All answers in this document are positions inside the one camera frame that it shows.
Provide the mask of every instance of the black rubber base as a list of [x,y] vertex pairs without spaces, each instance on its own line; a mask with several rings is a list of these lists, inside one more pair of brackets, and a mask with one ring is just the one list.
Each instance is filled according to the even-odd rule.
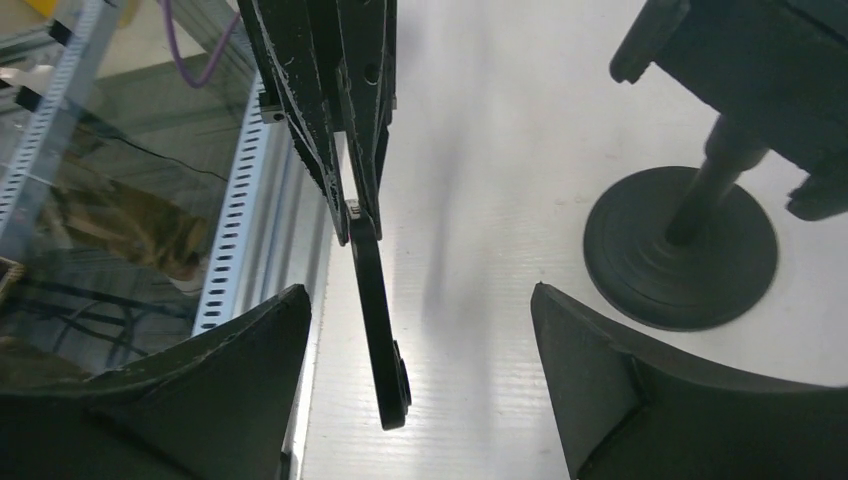
[[777,238],[763,209],[739,186],[685,247],[665,229],[697,169],[661,167],[604,193],[589,215],[583,253],[592,281],[630,318],[667,330],[729,322],[766,293],[777,269]]

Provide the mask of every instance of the white surface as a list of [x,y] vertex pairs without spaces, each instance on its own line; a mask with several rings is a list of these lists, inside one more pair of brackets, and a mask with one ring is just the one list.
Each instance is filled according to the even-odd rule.
[[635,86],[610,79],[641,4],[401,2],[382,252],[413,404],[406,427],[380,430],[351,253],[336,245],[303,478],[564,478],[530,318],[538,281],[712,360],[848,384],[848,216],[790,216],[786,195],[804,176],[775,155],[741,181],[781,249],[748,314],[659,332],[593,287],[581,248],[592,204],[638,170],[699,165],[715,118],[656,67]]

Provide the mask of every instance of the black bracket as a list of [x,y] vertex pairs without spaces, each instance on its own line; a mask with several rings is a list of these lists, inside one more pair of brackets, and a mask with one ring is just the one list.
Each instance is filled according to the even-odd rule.
[[848,211],[848,163],[844,153],[822,161],[789,194],[786,208],[801,220],[824,220]]
[[[239,0],[265,85],[266,122],[286,120],[327,204],[351,242],[384,429],[404,424],[409,381],[392,337],[378,193],[395,99],[397,0]],[[344,132],[357,200],[345,201],[335,133]]]

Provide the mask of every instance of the wire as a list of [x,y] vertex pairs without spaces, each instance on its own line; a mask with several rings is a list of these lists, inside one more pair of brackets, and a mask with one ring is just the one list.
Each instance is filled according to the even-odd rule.
[[146,154],[148,154],[148,155],[153,155],[154,157],[161,158],[161,159],[163,159],[163,160],[169,160],[169,161],[171,161],[171,162],[179,163],[179,164],[180,164],[180,165],[182,165],[183,167],[185,167],[185,168],[187,168],[187,169],[189,169],[189,170],[191,170],[191,171],[193,171],[193,172],[197,172],[197,173],[199,173],[199,174],[201,174],[201,175],[212,175],[213,177],[215,177],[215,178],[217,178],[217,179],[221,180],[221,181],[222,181],[222,182],[224,182],[224,183],[226,183],[226,182],[227,182],[227,179],[226,179],[226,178],[222,177],[221,175],[218,175],[218,174],[217,174],[217,173],[215,173],[215,172],[211,172],[211,171],[209,171],[209,170],[201,170],[201,169],[199,169],[199,168],[194,168],[194,167],[192,167],[191,165],[189,165],[188,163],[186,163],[186,162],[184,162],[184,161],[182,161],[182,160],[178,160],[178,159],[176,159],[176,158],[174,158],[174,157],[169,157],[169,156],[167,156],[167,155],[161,155],[161,154],[158,154],[158,153],[156,153],[156,152],[154,152],[154,151],[151,151],[151,150],[148,150],[147,148],[142,147],[141,145],[139,145],[139,144],[137,144],[137,143],[134,143],[134,142],[132,142],[132,141],[130,141],[130,140],[127,140],[127,139],[126,139],[126,138],[124,138],[124,137],[104,137],[104,138],[105,138],[105,139],[107,139],[107,140],[118,140],[119,142],[124,143],[124,144],[126,144],[127,146],[130,146],[130,147],[135,148],[135,149],[137,149],[137,150],[140,150],[140,151],[142,151],[142,152],[144,152],[144,153],[146,153]]
[[112,342],[115,345],[120,345],[121,347],[124,347],[125,349],[127,349],[127,351],[133,352],[133,353],[138,354],[142,357],[146,357],[146,356],[150,355],[149,353],[145,352],[144,350],[136,348],[133,345],[131,345],[129,342],[124,341],[121,338],[121,336],[118,336],[117,338],[115,338],[115,337],[112,337],[110,335],[106,335],[105,333],[96,332],[96,331],[94,331],[94,330],[92,330],[88,327],[84,327],[84,326],[80,325],[80,323],[77,321],[77,317],[79,315],[81,315],[83,312],[85,312],[86,310],[90,309],[91,307],[93,307],[93,306],[95,306],[99,303],[101,303],[101,302],[99,302],[99,301],[89,302],[89,303],[83,305],[82,307],[74,310],[67,317],[64,316],[64,315],[51,315],[52,317],[58,318],[59,320],[61,320],[62,322],[65,323],[65,327],[62,329],[61,333],[59,333],[59,336],[56,338],[56,342],[53,344],[53,353],[59,353],[59,349],[62,347],[62,343],[65,341],[65,338],[68,336],[68,332],[71,329],[74,329],[74,330],[82,332],[82,333],[84,333],[84,334],[86,334],[90,337],[99,338],[101,340],[106,340],[108,342]]
[[200,78],[195,80],[194,77],[191,76],[191,73],[189,73],[188,68],[186,68],[185,63],[183,63],[182,55],[180,55],[180,46],[177,44],[177,33],[174,30],[174,14],[171,10],[171,0],[162,0],[161,3],[162,17],[165,20],[165,34],[168,37],[168,47],[171,49],[171,56],[174,57],[174,65],[176,65],[177,71],[180,73],[180,76],[183,77],[183,80],[185,80],[188,86],[191,88],[202,88],[209,83],[209,80],[212,78],[212,73],[214,73],[215,68],[218,67],[218,63],[221,61],[221,55],[224,53],[224,48],[227,46],[230,36],[239,24],[241,15],[236,13],[233,19],[230,20],[230,24],[227,25],[226,30],[224,30],[224,34],[221,35],[221,38],[218,40],[218,44],[215,45],[215,49],[212,50],[212,55],[209,57],[209,62],[206,64],[203,72],[200,74]]
[[56,318],[65,322],[65,324],[67,326],[69,326],[70,328],[73,328],[74,330],[80,331],[80,332],[88,335],[89,337],[99,338],[101,340],[106,340],[108,342],[118,344],[118,345],[126,348],[127,350],[129,350],[129,351],[131,351],[131,352],[133,352],[137,355],[141,355],[142,357],[147,357],[147,356],[150,355],[149,353],[145,352],[144,350],[130,345],[129,343],[125,342],[121,338],[116,338],[116,337],[113,337],[111,335],[106,335],[105,333],[95,332],[94,330],[92,330],[88,327],[84,327],[84,326],[80,325],[80,323],[77,322],[76,320],[72,320],[72,319],[70,319],[70,318],[68,318],[64,315],[56,315]]
[[[132,314],[132,310],[129,307],[122,306],[121,313],[124,314],[124,328],[121,329],[121,333],[118,334],[118,340],[126,342],[130,345],[133,344],[133,340],[135,338],[135,326],[138,323],[138,320],[141,316],[136,317]],[[118,342],[112,343],[112,347],[109,349],[109,355],[106,357],[106,368],[114,368],[115,367],[115,357],[118,355],[118,350],[122,347]],[[126,348],[124,349],[123,359],[121,361],[121,365],[128,363],[130,359],[130,351]]]
[[[88,302],[87,304],[83,305],[82,307],[80,307],[80,308],[78,308],[78,309],[74,310],[74,311],[73,311],[73,312],[72,312],[72,313],[68,316],[68,318],[71,318],[71,319],[73,319],[73,320],[76,320],[76,319],[77,319],[77,317],[78,317],[78,316],[80,316],[83,312],[85,312],[85,311],[86,311],[86,310],[88,310],[89,308],[91,308],[91,307],[93,307],[93,306],[97,305],[98,303],[100,303],[100,302],[98,302],[98,301],[96,301],[96,300],[95,300],[95,301],[93,301],[93,302]],[[59,332],[59,336],[58,336],[58,337],[56,337],[56,341],[53,343],[53,353],[59,353],[59,349],[60,349],[60,348],[62,348],[62,343],[64,343],[64,342],[65,342],[65,337],[67,337],[67,336],[68,336],[68,333],[70,332],[70,330],[71,330],[71,326],[70,326],[70,325],[68,325],[68,324],[65,324],[65,328],[63,328],[63,329],[62,329],[62,331],[61,331],[61,332]]]

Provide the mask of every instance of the black plastic part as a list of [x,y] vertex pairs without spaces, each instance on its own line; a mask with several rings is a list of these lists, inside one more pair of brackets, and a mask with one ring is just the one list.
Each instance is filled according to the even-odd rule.
[[280,452],[280,468],[278,470],[277,480],[289,480],[291,476],[291,453]]
[[29,87],[20,87],[18,94],[15,96],[15,103],[30,112],[35,112],[38,109],[38,105],[41,104],[41,95],[30,90]]
[[786,209],[806,221],[824,220],[848,211],[846,153],[819,164],[807,180],[789,194]]
[[711,362],[550,285],[530,304],[570,478],[845,478],[848,389]]
[[666,227],[698,170],[660,167],[604,193],[583,240],[592,281],[618,310],[667,330],[729,322],[762,298],[777,269],[777,237],[760,205],[739,186],[686,246]]
[[368,338],[368,354],[377,390],[380,422],[383,430],[399,428],[406,422],[412,403],[406,364],[392,337],[392,324],[386,302],[383,266],[374,223],[355,200],[347,201],[350,219],[350,247],[359,285],[362,317]]
[[689,13],[689,0],[647,0],[610,63],[616,82],[636,83]]
[[[361,208],[381,237],[379,184],[395,97],[397,0],[239,0],[267,91],[330,206],[339,243],[347,209],[334,132],[344,131]],[[266,114],[266,121],[277,121]]]
[[53,20],[50,23],[50,28],[47,33],[51,38],[53,38],[53,40],[56,40],[63,47],[68,46],[68,42],[71,40],[71,35],[73,35],[68,27],[56,20]]
[[4,385],[0,478],[274,478],[311,311],[297,285],[202,335],[86,381]]
[[[277,95],[276,89],[261,90],[259,92],[259,110],[263,113],[262,121],[265,123],[281,122],[286,118],[283,110],[283,101]],[[273,112],[270,118],[265,117],[265,112]]]

